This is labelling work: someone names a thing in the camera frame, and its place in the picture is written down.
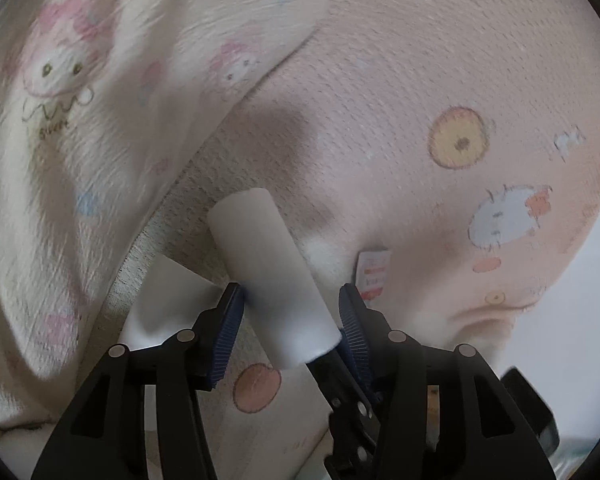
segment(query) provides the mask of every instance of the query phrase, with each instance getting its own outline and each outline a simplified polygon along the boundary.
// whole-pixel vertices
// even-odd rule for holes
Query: white cylinder
[[[118,342],[130,350],[161,345],[179,330],[191,328],[200,312],[215,307],[220,296],[217,285],[156,254]]]
[[[269,191],[232,194],[207,220],[271,364],[294,368],[335,348],[340,331]]]

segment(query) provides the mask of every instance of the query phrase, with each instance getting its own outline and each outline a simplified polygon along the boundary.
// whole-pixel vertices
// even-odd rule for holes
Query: ribbed blue pad
[[[369,367],[369,346],[363,335],[362,325],[360,325],[360,320],[348,299],[339,303],[338,310],[340,311],[346,343],[355,366],[355,370],[350,369],[350,371],[354,377],[357,375],[356,378],[367,388],[370,388],[373,374]]]
[[[237,294],[229,304],[214,342],[211,370],[206,375],[212,388],[215,388],[218,381],[224,377],[243,313],[244,300],[241,294]]]

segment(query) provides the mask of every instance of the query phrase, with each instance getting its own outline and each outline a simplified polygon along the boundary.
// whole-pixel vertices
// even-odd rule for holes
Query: textured fabric
[[[116,340],[155,252],[226,281],[204,219],[249,187],[270,190],[331,308],[357,252],[385,246],[374,306],[390,324],[491,359],[571,260],[600,209],[600,20],[587,1],[332,1],[136,240],[85,372]],[[202,399],[219,478],[291,478],[326,427],[303,369],[282,373],[266,408],[240,411],[234,383],[257,363],[245,324],[226,379]]]
[[[1,426],[62,413],[138,231],[327,2],[1,1]]]

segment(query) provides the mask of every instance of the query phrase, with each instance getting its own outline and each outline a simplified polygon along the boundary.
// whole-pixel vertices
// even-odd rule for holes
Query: yellow donut print
[[[429,154],[442,168],[468,168],[478,162],[488,148],[484,121],[470,108],[449,108],[429,131]]]

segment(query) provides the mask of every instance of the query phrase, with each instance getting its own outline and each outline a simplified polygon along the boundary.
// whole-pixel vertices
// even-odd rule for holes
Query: hello kitty print
[[[41,140],[70,129],[72,108],[93,101],[91,84],[109,60],[115,21],[99,0],[42,7],[20,63],[22,120]]]

